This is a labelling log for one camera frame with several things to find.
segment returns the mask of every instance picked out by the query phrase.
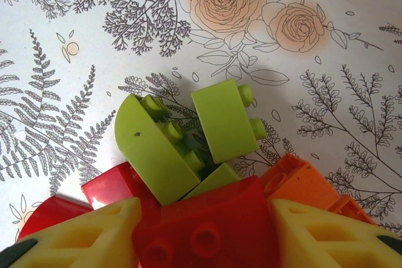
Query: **green brick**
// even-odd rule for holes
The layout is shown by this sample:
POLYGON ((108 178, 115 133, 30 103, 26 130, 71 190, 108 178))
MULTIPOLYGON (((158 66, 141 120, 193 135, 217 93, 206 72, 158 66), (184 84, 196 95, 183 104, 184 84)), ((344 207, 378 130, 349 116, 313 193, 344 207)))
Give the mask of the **green brick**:
POLYGON ((212 191, 225 185, 241 180, 241 177, 227 164, 222 163, 214 172, 206 177, 184 199, 191 198, 207 191, 212 191))
POLYGON ((262 120, 249 120, 244 108, 254 100, 249 85, 237 87, 231 79, 193 92, 192 99, 215 163, 258 150, 266 133, 262 120))
POLYGON ((204 167, 185 131, 165 119, 168 109, 150 95, 129 95, 116 116, 117 146, 161 205, 173 203, 200 183, 204 167))

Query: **plastic toy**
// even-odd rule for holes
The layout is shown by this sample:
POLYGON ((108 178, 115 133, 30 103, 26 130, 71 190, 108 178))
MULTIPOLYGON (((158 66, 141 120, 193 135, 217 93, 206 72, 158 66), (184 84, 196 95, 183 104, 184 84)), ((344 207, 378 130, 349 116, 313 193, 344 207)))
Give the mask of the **plastic toy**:
POLYGON ((145 183, 128 162, 119 164, 82 186, 93 209, 130 198, 138 197, 145 212, 160 206, 145 183))
POLYGON ((129 95, 116 116, 117 145, 161 205, 173 203, 200 183, 204 162, 185 141, 185 131, 165 119, 168 109, 151 95, 129 95))
POLYGON ((284 155, 260 179, 269 206, 271 200, 287 199, 376 225, 351 197, 340 196, 309 162, 294 155, 284 155))
POLYGON ((402 267, 402 256, 382 242, 401 247, 401 239, 385 229, 289 200, 272 204, 281 268, 402 267))
POLYGON ((39 205, 26 221, 18 235, 18 240, 91 211, 90 208, 71 201, 55 196, 50 197, 39 205))
POLYGON ((205 178, 198 186, 187 194, 184 199, 212 191, 221 186, 241 180, 241 177, 227 164, 222 163, 215 171, 205 178))
POLYGON ((257 176, 150 210, 133 232, 144 268, 270 267, 268 209, 257 176))
MULTIPOLYGON (((138 198, 113 203, 24 238, 21 244, 31 239, 37 243, 23 249, 18 256, 14 254, 11 266, 2 267, 137 267, 131 233, 140 219, 138 198)), ((7 258, 12 256, 9 250, 7 254, 7 258)))
POLYGON ((266 133, 262 120, 249 120, 244 108, 254 100, 249 85, 237 87, 231 79, 191 96, 215 163, 258 150, 266 133))

